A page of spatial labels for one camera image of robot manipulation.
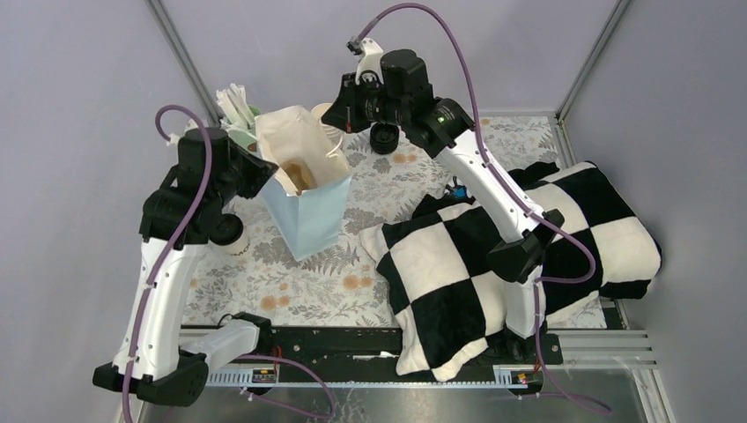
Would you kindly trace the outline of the black plastic cup lid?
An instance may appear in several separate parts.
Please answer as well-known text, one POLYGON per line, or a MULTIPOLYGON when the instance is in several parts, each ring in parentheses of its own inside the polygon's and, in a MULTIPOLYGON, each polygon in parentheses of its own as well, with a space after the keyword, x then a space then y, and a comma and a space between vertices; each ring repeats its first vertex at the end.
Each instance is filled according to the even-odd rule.
POLYGON ((235 214, 225 213, 218 219, 217 225, 210 233, 210 241, 221 247, 231 245, 243 235, 242 220, 235 214))

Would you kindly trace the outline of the single cardboard cup carrier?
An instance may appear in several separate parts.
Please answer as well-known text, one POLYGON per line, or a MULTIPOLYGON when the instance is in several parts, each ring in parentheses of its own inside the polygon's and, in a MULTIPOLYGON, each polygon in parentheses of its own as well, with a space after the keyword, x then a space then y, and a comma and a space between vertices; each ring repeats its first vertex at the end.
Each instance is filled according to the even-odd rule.
POLYGON ((317 187, 310 168, 303 160, 288 160, 282 165, 282 168, 294 185, 298 195, 317 187))

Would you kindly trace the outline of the single white paper cup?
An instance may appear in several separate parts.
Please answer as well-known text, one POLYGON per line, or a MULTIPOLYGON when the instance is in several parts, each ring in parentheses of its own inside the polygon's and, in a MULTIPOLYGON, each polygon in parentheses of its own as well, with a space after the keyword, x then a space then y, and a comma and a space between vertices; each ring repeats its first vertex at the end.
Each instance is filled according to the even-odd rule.
POLYGON ((230 256, 243 256, 248 252, 250 242, 248 234, 242 231, 234 240, 222 246, 223 251, 230 256))

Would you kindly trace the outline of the light blue paper bag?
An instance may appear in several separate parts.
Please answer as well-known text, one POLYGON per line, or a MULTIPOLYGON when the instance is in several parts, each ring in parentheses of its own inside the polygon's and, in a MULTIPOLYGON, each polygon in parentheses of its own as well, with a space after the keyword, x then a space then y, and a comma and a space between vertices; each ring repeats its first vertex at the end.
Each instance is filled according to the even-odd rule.
POLYGON ((351 184, 351 166, 319 119, 302 106, 259 115, 258 152, 278 171, 260 192, 294 259, 337 243, 351 184))

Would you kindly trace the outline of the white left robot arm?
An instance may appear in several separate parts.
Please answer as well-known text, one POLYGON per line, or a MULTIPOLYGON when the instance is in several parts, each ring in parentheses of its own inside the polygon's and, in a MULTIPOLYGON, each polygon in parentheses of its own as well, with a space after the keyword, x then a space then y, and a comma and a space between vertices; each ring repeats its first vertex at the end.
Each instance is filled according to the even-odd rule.
POLYGON ((211 371, 241 355, 261 362, 272 354, 270 320, 246 312, 196 341, 181 344, 179 336, 189 283, 208 248, 234 258, 248 255, 244 223, 225 208, 236 197, 258 195, 277 166, 218 128, 188 130, 177 150, 177 164, 144 202, 140 275, 127 333, 92 382, 147 403, 188 407, 211 371))

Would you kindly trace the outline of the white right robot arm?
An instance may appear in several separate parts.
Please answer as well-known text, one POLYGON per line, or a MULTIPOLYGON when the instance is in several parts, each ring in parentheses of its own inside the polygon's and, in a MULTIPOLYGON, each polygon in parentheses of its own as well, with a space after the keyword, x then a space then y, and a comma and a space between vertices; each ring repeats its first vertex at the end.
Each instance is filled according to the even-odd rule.
POLYGON ((507 355, 519 363, 530 361, 540 351, 536 333, 545 311, 534 284, 554 236, 551 226, 563 222, 561 213, 545 211, 510 178, 461 105, 434 95, 425 62, 414 51, 384 52, 370 44, 351 51, 357 69, 343 75, 339 94, 322 122, 348 134, 374 123, 394 125, 466 185, 501 238, 487 261, 497 276, 511 283, 506 325, 513 333, 505 340, 507 355))

